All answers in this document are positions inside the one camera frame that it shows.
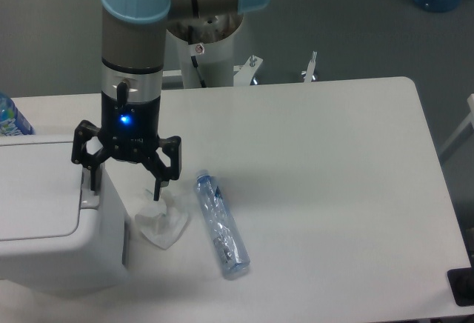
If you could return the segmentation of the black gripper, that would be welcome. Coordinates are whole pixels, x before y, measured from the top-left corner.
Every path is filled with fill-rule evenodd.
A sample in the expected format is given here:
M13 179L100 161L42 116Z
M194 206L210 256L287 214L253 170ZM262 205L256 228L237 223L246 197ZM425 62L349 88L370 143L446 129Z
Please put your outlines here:
M161 189L181 175L181 137L158 136L161 99L142 103L118 102L102 93L101 128L82 120L73 134L71 162L90 172L90 190L100 187L100 166L110 157L125 162L139 163L155 178L153 200L158 201ZM87 143L97 138L101 148L89 153Z

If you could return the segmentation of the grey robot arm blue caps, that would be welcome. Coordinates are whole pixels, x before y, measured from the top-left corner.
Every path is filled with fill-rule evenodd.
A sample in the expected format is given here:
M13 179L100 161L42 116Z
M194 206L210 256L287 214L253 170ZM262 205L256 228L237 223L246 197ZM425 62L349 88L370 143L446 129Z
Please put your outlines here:
M185 87L235 83L233 38L270 0L101 0L101 123L75 129L72 162L94 192L108 159L142 164L155 193L181 172L181 139L158 135L167 35L178 40Z

